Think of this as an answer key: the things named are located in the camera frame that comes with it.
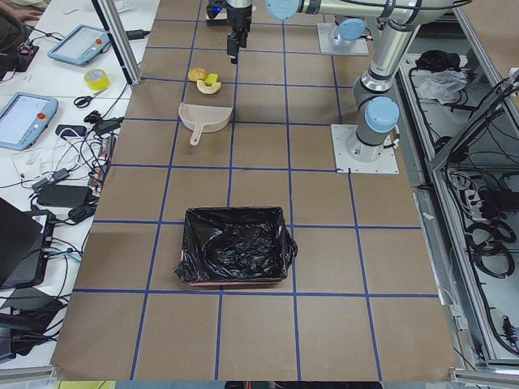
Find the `metal plate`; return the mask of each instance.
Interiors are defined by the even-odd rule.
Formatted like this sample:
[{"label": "metal plate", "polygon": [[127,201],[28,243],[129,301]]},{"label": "metal plate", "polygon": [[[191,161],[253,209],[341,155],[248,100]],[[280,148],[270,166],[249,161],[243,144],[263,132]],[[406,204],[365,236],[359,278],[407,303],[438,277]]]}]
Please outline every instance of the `metal plate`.
[{"label": "metal plate", "polygon": [[365,39],[357,39],[347,46],[335,46],[329,38],[334,26],[333,23],[317,23],[317,35],[322,54],[366,57],[370,53]]},{"label": "metal plate", "polygon": [[[369,164],[355,160],[346,151],[346,141],[358,126],[332,124],[333,151],[338,173],[398,174],[397,159],[392,148],[384,149],[378,160]],[[389,136],[384,145],[391,144]]]}]

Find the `yellow tape roll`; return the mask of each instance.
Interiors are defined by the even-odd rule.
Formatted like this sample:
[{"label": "yellow tape roll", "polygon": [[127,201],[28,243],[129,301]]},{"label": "yellow tape roll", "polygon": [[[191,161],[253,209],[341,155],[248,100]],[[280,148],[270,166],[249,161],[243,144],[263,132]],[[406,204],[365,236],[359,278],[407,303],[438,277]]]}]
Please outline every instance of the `yellow tape roll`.
[{"label": "yellow tape roll", "polygon": [[102,69],[92,69],[84,75],[88,87],[94,91],[100,91],[107,88],[110,85],[110,81],[105,71]]}]

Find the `blue joint cap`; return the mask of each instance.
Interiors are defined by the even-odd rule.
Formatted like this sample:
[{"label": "blue joint cap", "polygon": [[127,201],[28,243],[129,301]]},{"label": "blue joint cap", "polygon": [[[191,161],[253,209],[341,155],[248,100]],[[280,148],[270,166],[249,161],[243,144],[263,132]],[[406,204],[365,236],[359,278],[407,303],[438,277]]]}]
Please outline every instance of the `blue joint cap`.
[{"label": "blue joint cap", "polygon": [[364,35],[366,24],[361,19],[346,19],[339,24],[339,36],[345,41],[355,41]]},{"label": "blue joint cap", "polygon": [[366,107],[366,123],[379,134],[390,132],[397,125],[400,109],[388,97],[376,97]]},{"label": "blue joint cap", "polygon": [[301,0],[265,0],[268,13],[275,19],[285,20],[294,16]]}]

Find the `black trash bag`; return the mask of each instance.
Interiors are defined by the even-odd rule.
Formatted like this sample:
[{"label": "black trash bag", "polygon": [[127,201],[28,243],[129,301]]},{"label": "black trash bag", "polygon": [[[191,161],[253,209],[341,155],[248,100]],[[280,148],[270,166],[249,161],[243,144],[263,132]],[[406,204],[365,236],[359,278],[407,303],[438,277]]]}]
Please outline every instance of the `black trash bag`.
[{"label": "black trash bag", "polygon": [[416,67],[437,73],[440,71],[460,71],[461,59],[456,53],[441,50],[429,50],[416,60]]},{"label": "black trash bag", "polygon": [[280,207],[191,208],[174,272],[185,284],[278,282],[297,253]]}]

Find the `white dustpan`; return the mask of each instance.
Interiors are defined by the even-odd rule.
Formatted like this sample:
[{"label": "white dustpan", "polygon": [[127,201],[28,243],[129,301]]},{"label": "white dustpan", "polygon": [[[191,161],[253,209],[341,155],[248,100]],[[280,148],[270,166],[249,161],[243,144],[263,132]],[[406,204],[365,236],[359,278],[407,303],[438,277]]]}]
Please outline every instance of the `white dustpan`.
[{"label": "white dustpan", "polygon": [[212,107],[180,103],[178,116],[188,129],[193,131],[189,143],[196,146],[203,132],[217,132],[229,122],[233,107]]}]

